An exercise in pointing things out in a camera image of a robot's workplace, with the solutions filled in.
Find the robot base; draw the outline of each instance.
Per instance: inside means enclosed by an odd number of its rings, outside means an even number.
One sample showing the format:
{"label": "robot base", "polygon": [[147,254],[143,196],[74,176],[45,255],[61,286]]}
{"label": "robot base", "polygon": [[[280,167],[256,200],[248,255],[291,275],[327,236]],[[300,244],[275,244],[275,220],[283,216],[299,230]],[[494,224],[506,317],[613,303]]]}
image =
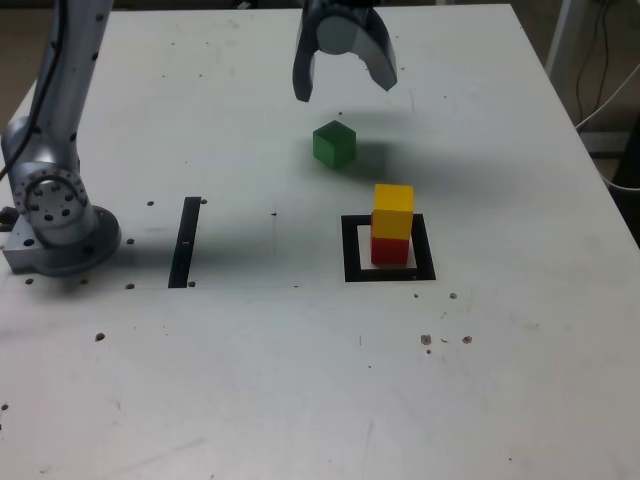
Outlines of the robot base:
{"label": "robot base", "polygon": [[46,247],[33,233],[27,220],[18,218],[3,253],[13,273],[39,273],[60,277],[87,270],[106,260],[120,244],[116,217],[101,207],[92,207],[98,227],[81,243],[65,247]]}

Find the red cube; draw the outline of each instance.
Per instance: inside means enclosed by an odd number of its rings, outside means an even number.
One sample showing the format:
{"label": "red cube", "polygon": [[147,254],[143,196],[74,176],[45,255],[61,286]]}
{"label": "red cube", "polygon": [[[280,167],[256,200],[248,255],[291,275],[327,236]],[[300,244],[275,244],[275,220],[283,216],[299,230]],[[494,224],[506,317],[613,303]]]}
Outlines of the red cube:
{"label": "red cube", "polygon": [[409,240],[371,236],[371,263],[374,265],[406,265],[408,260]]}

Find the black square marker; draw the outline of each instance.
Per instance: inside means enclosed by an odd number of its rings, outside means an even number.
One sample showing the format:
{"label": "black square marker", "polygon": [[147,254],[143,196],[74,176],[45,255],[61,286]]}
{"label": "black square marker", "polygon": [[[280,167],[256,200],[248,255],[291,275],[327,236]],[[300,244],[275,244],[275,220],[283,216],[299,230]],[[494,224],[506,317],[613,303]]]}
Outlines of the black square marker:
{"label": "black square marker", "polygon": [[416,280],[435,280],[433,259],[429,249],[427,229],[424,217],[420,213],[413,215],[411,241],[416,268],[365,269],[360,266],[360,243],[358,227],[371,225],[371,215],[342,216],[342,250],[344,255],[345,282],[410,282]]}

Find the black tape strip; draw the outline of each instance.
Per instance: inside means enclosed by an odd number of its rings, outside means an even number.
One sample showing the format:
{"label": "black tape strip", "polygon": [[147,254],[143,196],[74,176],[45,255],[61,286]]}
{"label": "black tape strip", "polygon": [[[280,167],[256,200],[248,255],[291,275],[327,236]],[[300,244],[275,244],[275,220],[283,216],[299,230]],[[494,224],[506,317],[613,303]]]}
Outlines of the black tape strip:
{"label": "black tape strip", "polygon": [[182,219],[180,220],[176,248],[173,251],[169,288],[187,288],[199,214],[200,197],[186,197],[182,207]]}

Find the yellow cube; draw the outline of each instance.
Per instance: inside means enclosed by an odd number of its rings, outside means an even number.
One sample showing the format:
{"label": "yellow cube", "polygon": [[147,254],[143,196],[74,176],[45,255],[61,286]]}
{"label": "yellow cube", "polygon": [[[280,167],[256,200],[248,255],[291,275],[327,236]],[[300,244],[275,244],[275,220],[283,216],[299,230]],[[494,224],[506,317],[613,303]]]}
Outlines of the yellow cube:
{"label": "yellow cube", "polygon": [[413,223],[413,187],[376,185],[372,236],[409,240]]}

